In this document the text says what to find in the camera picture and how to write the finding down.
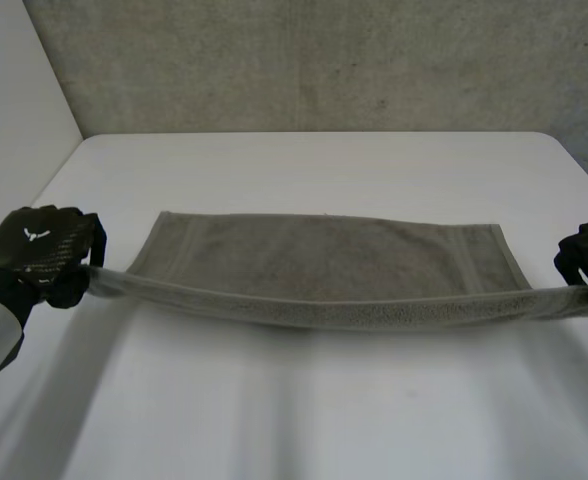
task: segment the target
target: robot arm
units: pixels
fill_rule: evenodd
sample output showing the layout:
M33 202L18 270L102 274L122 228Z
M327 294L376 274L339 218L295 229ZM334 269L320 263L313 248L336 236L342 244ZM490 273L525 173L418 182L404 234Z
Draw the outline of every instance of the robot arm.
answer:
M32 307L78 304L89 286L81 262L102 266L107 237L96 214L22 208L0 225L0 371L18 355Z

